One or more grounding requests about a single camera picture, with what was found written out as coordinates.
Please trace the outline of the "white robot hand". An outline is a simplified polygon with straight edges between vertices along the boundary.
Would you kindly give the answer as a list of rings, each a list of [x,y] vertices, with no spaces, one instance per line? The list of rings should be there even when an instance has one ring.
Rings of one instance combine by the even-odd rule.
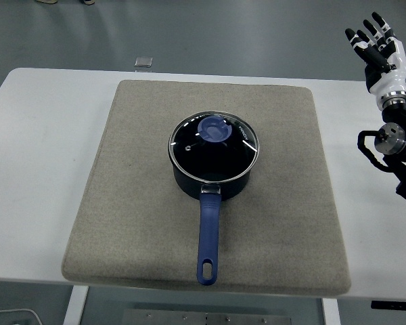
[[[363,21],[368,35],[351,28],[345,30],[345,35],[353,51],[365,62],[367,90],[383,110],[388,100],[406,98],[406,55],[389,23],[377,12],[371,16],[375,24]]]

